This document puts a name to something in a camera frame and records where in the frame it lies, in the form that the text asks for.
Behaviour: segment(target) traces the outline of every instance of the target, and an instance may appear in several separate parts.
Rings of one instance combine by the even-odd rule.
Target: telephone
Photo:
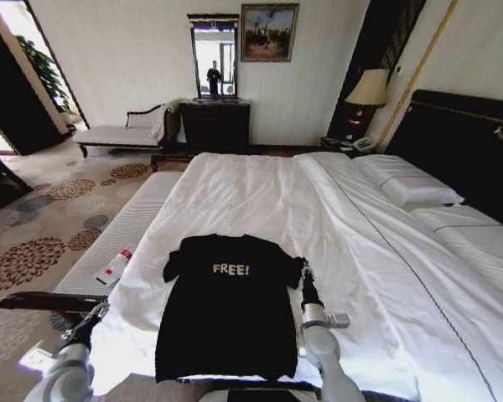
[[[352,147],[360,152],[371,152],[375,149],[375,144],[368,137],[363,137],[352,142]]]

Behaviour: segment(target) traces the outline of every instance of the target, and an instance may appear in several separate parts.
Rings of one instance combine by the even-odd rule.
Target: wooden dresser
[[[246,153],[250,135],[249,101],[184,100],[179,105],[191,151]]]

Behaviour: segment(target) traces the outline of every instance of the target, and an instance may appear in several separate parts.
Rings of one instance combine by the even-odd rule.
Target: floor
[[[34,191],[0,209],[0,299],[15,291],[52,291],[151,174],[151,152],[89,152],[83,158],[68,140],[27,157],[3,159]],[[158,170],[184,171],[186,166],[163,163]],[[57,348],[63,330],[63,321],[53,313],[0,310],[0,401],[23,400],[39,376],[20,366],[19,359],[41,339],[48,349]],[[131,376],[93,400],[192,402],[209,387],[155,384],[153,379]]]

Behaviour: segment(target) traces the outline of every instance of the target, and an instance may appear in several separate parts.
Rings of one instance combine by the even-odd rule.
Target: framed painting
[[[241,61],[291,61],[298,4],[242,4]]]

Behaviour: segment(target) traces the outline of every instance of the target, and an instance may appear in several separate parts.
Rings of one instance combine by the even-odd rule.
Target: robotic arm
[[[44,373],[43,379],[30,391],[24,402],[86,402],[91,400],[93,375],[88,360],[91,351],[91,330],[104,317],[108,303],[96,306],[75,329],[66,333],[67,343]],[[45,351],[32,349],[28,356],[36,361]]]
[[[303,324],[305,358],[319,369],[323,380],[322,397],[326,402],[365,402],[360,389],[341,368],[340,346],[332,327],[347,328],[350,320],[346,314],[335,314],[329,319],[324,313],[324,304],[319,299],[313,284],[313,272],[307,261],[303,268]]]

